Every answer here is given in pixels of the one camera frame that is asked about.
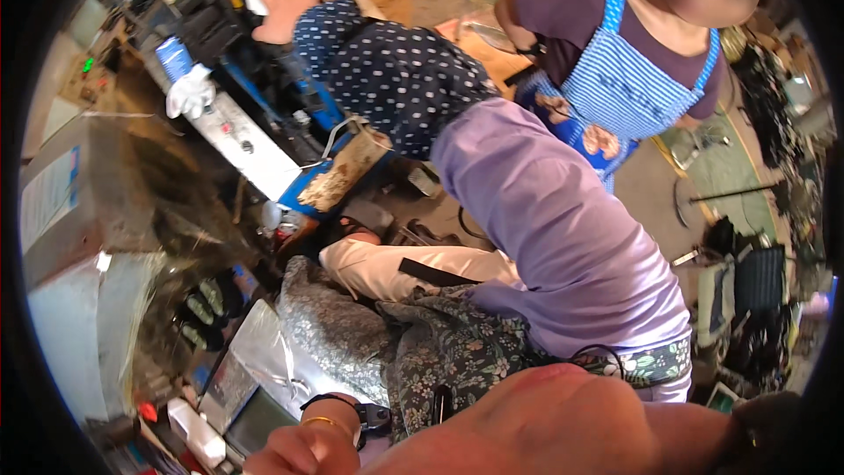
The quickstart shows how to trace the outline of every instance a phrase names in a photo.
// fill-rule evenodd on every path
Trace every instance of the paper label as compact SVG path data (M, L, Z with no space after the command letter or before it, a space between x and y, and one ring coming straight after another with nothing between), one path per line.
M26 254L77 204L79 146L62 154L30 181L20 197L20 247Z

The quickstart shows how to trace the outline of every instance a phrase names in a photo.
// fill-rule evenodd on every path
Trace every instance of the hand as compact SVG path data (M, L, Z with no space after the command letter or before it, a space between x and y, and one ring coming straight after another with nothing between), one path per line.
M245 475L351 475L360 467L343 429L331 424L279 427L243 464Z
M288 44L293 40L296 21L319 0L261 0L269 15L252 31L252 38L269 44Z

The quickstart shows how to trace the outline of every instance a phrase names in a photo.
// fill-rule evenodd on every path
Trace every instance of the white cloth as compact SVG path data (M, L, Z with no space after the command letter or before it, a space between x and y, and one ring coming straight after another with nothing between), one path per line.
M381 301L402 300L416 287L437 288L400 272L404 258L473 281L497 279L512 284L519 280L516 264L501 251L465 246L387 246L343 238L324 248L319 258L332 280L353 294Z
M167 115L175 118L179 114L195 120L215 97L214 83L208 79L211 70L194 65L191 71L180 77L167 92Z

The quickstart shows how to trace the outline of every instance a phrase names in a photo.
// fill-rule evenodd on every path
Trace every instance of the black strap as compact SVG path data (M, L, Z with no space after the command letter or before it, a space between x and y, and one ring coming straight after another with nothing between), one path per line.
M516 72L515 74L508 77L507 79L504 79L504 84L507 85L508 87L512 87L513 85L517 84L519 81L524 79L525 77L533 76L533 74L537 70L539 70L538 66L531 65L528 68L525 68L523 70Z
M402 259L402 263L398 265L398 270L402 273L408 274L412 278L429 282L440 288L446 286L460 286L462 284L480 284L480 281L473 281L472 279L467 279L463 276L457 275L456 273L451 273L450 271L429 267L426 264L422 264L421 262L408 258Z

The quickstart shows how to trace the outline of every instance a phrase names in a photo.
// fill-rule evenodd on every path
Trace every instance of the wire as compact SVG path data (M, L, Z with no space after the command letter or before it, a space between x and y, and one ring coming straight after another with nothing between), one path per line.
M465 231L467 234L471 235L472 237L481 238L483 240L489 240L490 238L487 237L486 235L477 234L466 226L466 223L463 221L463 212L464 211L466 211L466 210L463 209L463 206L460 206L460 209L458 209L458 223L460 224L460 228L462 228L463 231Z
M603 345L601 343L593 343L592 345L586 345L585 347L575 352L575 354L571 354L571 358L569 358L568 361L574 362L574 360L579 358L583 353L585 353L585 351L592 350L593 348L599 348L610 353L613 358L615 358L615 362L618 364L618 373L621 375L621 381L627 381L625 367L623 364L621 364L621 357L618 355L618 353L616 353L615 350L613 350L611 347L608 347L607 345Z

